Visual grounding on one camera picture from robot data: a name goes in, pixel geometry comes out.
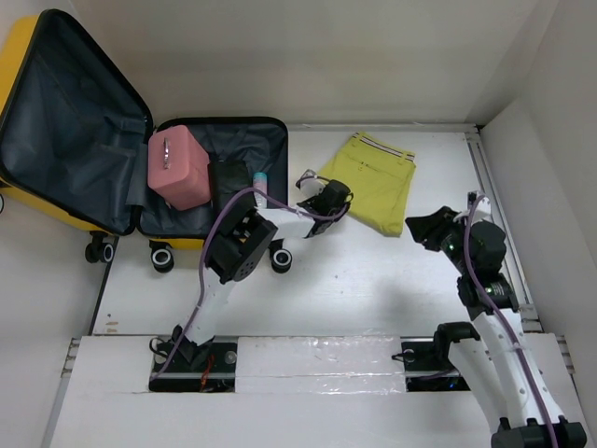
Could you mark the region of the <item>white bottle pink-teal cap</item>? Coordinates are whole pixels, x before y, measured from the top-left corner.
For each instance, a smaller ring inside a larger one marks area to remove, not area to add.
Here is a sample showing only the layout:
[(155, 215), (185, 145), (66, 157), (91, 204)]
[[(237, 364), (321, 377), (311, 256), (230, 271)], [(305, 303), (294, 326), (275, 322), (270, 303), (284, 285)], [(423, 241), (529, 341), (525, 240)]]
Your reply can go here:
[(268, 177), (263, 172), (253, 175), (253, 188), (256, 205), (258, 208), (268, 207)]

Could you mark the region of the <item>aluminium side rail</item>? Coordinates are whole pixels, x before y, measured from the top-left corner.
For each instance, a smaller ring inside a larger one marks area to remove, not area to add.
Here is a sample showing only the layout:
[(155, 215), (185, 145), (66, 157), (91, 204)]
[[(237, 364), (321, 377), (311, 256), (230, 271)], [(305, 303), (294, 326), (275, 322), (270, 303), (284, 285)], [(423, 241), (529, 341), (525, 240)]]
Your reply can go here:
[(543, 333), (544, 329), (535, 309), (531, 292), (528, 288), (521, 261), (514, 245), (512, 234), (507, 223), (507, 217), (497, 191), (497, 184), (493, 179), (489, 161), (486, 156), (479, 128), (475, 125), (465, 133), (469, 152), (477, 173), (480, 189), (489, 198), (492, 208), (492, 221), (498, 225), (506, 235), (507, 253), (503, 271), (512, 286), (521, 309), (522, 328), (525, 333)]

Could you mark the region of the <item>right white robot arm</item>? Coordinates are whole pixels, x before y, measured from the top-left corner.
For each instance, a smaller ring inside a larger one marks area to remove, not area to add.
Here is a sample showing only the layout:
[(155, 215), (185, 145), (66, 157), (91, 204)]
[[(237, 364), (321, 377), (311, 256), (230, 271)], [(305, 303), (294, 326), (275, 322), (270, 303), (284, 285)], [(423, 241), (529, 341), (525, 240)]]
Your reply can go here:
[(516, 295), (501, 272), (505, 233), (447, 206), (406, 224), (416, 243), (443, 253), (460, 274), (458, 296), (469, 319), (439, 325), (431, 356), (465, 379), (492, 432), (491, 445), (586, 446), (584, 427), (565, 416), (525, 341)]

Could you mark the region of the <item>pink toiletry case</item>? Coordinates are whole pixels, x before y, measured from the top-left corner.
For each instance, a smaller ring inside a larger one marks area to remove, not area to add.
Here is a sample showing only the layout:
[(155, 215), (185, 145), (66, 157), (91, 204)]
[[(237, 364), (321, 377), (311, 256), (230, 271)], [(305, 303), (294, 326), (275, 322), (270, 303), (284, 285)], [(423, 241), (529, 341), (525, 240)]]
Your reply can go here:
[(209, 155), (185, 125), (154, 133), (148, 141), (147, 184), (178, 211), (211, 200)]

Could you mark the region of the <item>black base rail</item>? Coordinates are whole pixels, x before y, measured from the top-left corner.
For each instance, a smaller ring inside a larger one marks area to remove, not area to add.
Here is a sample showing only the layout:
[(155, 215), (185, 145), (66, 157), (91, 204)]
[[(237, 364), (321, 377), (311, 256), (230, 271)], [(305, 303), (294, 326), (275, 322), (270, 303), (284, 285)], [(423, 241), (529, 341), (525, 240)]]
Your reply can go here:
[(469, 388), (436, 357), (429, 337), (220, 338), (198, 366), (177, 355), (161, 372), (169, 347), (152, 343), (152, 392), (393, 395)]

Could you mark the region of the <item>black leather pouch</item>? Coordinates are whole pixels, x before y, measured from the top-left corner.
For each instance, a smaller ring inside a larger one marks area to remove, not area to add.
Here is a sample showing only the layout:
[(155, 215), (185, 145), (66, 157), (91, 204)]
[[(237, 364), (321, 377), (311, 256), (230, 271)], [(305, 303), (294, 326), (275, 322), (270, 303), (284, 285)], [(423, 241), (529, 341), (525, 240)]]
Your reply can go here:
[(218, 215), (239, 191), (252, 186), (244, 161), (212, 161), (208, 165), (212, 205)]

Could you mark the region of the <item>yellow hard-shell suitcase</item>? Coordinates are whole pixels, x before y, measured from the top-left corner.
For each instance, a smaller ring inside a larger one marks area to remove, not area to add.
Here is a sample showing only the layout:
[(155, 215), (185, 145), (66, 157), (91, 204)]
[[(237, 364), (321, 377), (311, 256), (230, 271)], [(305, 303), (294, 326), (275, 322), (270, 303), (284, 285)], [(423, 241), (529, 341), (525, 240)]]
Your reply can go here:
[(176, 211), (146, 183), (157, 130), (145, 101), (70, 14), (16, 21), (1, 51), (1, 190), (90, 234), (90, 263), (142, 233), (155, 270), (176, 249), (201, 248), (210, 205)]

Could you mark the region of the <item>yellow-green shorts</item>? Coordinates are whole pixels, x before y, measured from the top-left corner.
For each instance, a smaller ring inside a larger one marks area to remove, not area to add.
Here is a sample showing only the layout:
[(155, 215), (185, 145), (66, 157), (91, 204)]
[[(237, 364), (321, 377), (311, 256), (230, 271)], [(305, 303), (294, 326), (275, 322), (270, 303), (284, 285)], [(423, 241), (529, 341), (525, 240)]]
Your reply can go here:
[(318, 174), (351, 190), (353, 217), (384, 236), (398, 237), (415, 171), (414, 153), (355, 133)]

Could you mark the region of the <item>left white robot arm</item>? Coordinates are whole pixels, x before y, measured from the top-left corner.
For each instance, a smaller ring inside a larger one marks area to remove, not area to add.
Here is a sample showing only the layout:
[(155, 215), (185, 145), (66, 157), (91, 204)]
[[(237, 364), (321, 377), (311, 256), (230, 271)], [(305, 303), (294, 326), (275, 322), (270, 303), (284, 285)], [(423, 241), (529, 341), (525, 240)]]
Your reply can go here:
[(199, 298), (187, 323), (173, 332), (167, 360), (177, 359), (192, 371), (201, 368), (230, 292), (255, 270), (271, 244), (324, 233), (348, 212), (351, 200), (349, 187), (337, 180), (328, 180), (317, 194), (294, 206), (252, 187), (232, 196), (204, 242)]

